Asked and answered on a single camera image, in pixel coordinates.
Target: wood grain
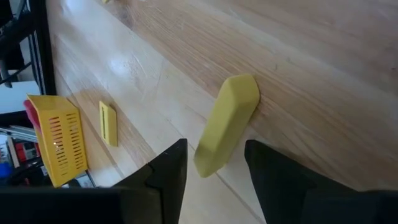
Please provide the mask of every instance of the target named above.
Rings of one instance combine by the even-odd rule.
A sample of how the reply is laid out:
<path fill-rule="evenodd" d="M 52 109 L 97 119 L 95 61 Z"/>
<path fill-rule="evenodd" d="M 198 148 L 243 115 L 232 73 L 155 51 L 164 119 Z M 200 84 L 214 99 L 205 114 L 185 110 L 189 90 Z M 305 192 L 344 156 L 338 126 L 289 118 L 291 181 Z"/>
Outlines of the wood grain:
<path fill-rule="evenodd" d="M 258 139 L 358 190 L 398 189 L 398 5 L 332 0 L 47 1 L 57 90 L 80 108 L 90 172 L 111 186 L 179 138 L 190 158 L 232 75 L 261 103 L 230 162 L 189 160 L 181 220 L 264 223 L 243 157 Z M 99 137 L 98 102 L 119 147 Z"/>

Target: yellow block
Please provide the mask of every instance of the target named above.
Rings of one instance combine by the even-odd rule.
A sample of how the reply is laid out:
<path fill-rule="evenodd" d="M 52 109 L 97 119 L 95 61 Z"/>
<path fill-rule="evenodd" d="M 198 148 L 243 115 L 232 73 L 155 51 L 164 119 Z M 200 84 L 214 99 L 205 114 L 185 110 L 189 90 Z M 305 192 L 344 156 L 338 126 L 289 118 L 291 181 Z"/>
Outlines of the yellow block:
<path fill-rule="evenodd" d="M 201 177 L 208 177 L 227 163 L 259 100 L 259 89 L 251 75 L 238 75 L 223 83 L 194 157 Z"/>
<path fill-rule="evenodd" d="M 102 139 L 110 146 L 118 146 L 118 121 L 115 110 L 100 101 L 99 113 Z"/>

